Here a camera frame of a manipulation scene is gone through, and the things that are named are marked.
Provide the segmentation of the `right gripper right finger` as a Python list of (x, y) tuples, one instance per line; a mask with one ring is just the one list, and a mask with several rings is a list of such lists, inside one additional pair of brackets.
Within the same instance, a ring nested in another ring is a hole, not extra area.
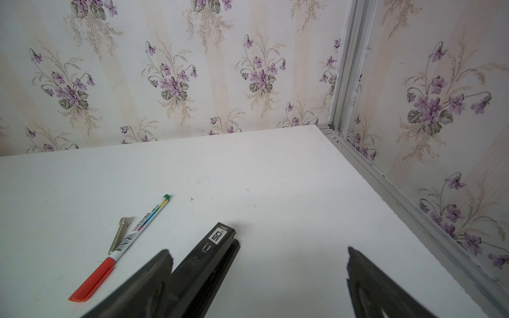
[(356, 317), (434, 317), (363, 253), (348, 248), (347, 285)]

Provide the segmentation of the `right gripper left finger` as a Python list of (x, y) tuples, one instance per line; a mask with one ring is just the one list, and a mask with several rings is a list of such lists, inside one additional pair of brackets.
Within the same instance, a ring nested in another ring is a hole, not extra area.
[(165, 317), (173, 258), (160, 251), (85, 317)]

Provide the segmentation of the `silver screw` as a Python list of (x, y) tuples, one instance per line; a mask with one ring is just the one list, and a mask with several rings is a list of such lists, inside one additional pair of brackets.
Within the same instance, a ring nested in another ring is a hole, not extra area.
[(130, 223), (129, 217), (122, 217), (120, 219), (117, 232), (115, 233), (115, 237), (109, 248), (108, 254), (111, 254), (119, 246), (120, 242), (124, 239), (125, 232), (129, 226), (129, 223)]

